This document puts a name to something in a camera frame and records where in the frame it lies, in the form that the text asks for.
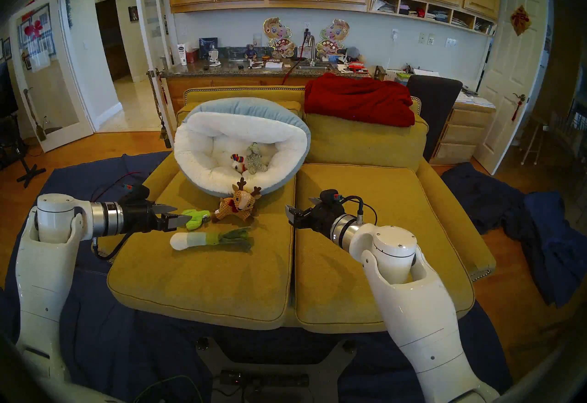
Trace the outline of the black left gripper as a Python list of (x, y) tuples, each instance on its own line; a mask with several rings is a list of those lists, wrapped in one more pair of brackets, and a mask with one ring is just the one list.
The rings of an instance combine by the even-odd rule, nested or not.
[(191, 215), (168, 214), (177, 210), (174, 206), (157, 204), (148, 200), (122, 202), (122, 234), (172, 232), (192, 220)]

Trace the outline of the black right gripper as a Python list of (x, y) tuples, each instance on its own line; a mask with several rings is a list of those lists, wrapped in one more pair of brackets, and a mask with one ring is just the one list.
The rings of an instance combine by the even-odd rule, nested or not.
[(332, 235), (332, 229), (338, 219), (345, 215), (344, 207), (318, 207), (322, 206), (320, 198), (310, 197), (313, 205), (306, 210), (300, 210), (291, 205), (285, 205), (285, 214), (289, 224), (293, 228), (311, 229), (322, 235)]

